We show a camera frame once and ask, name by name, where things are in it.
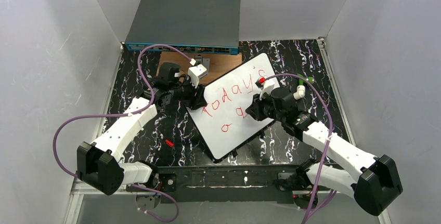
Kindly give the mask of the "white whiteboard black frame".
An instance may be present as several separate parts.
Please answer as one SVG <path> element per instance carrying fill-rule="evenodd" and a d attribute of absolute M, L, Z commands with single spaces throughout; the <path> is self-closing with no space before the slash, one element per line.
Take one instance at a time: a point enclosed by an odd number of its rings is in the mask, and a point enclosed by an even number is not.
<path fill-rule="evenodd" d="M 214 160 L 223 159 L 272 122 L 256 121 L 245 110 L 261 92 L 256 81 L 274 74 L 270 58 L 261 53 L 209 83 L 204 90 L 207 104 L 188 110 Z"/>

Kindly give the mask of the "red marker cap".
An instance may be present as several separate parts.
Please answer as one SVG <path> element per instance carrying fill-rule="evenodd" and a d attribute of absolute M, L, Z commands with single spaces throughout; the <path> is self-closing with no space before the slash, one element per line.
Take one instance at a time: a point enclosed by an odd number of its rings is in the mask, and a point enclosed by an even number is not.
<path fill-rule="evenodd" d="M 175 146 L 174 143 L 169 141 L 168 139 L 165 140 L 165 143 L 171 148 L 173 148 Z"/>

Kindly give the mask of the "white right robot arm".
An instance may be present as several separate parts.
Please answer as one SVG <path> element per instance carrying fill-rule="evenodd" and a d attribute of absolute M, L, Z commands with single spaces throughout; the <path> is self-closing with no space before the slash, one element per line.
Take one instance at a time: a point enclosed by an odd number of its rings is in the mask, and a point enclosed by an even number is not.
<path fill-rule="evenodd" d="M 352 145 L 326 125 L 297 106 L 297 100 L 287 88 L 275 88 L 270 93 L 255 94 L 246 113 L 254 120 L 272 119 L 281 123 L 287 134 L 318 150 L 339 168 L 309 159 L 295 173 L 274 181 L 282 191 L 319 186 L 352 197 L 368 214 L 380 215 L 402 192 L 403 187 L 395 161 L 388 155 L 375 156 Z"/>

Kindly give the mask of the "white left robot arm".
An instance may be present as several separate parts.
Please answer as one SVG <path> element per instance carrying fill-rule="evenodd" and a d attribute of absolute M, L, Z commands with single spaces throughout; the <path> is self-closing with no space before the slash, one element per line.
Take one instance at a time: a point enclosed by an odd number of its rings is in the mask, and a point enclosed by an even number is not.
<path fill-rule="evenodd" d="M 192 62 L 187 73 L 181 67 L 165 62 L 157 76 L 148 79 L 122 117 L 91 143 L 82 142 L 76 152 L 79 180 L 105 195 L 112 195 L 122 185 L 158 182 L 158 169 L 149 162 L 120 163 L 123 152 L 144 126 L 170 103 L 182 104 L 196 110 L 206 106 L 205 85 L 201 79 L 207 68 Z"/>

